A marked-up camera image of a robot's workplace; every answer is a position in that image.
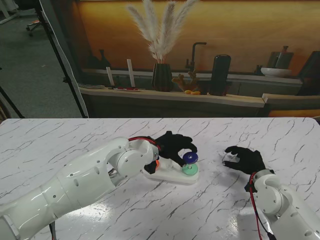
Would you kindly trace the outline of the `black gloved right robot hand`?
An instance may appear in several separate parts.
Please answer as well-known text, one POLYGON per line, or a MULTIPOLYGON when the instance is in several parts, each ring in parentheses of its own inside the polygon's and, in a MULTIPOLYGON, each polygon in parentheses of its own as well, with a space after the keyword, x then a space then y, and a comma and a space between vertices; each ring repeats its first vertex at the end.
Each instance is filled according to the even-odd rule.
POLYGON ((238 162, 223 161, 222 164, 227 168, 241 171, 247 175, 266 169, 261 153, 258 150, 252 151, 249 148, 230 146, 225 152, 231 153, 239 159, 238 162))

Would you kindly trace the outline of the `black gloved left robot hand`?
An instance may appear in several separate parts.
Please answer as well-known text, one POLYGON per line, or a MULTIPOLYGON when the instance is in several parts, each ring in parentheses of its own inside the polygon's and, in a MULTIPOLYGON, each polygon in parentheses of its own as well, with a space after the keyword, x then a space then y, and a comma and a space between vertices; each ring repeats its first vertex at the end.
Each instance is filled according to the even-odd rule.
POLYGON ((194 153, 198 152, 191 137, 182 134, 173 134, 171 131, 167 131, 164 135, 156 138, 155 142, 160 147, 159 156, 165 159, 171 159, 180 167, 184 167, 186 162, 179 156, 179 151, 191 150, 194 153))

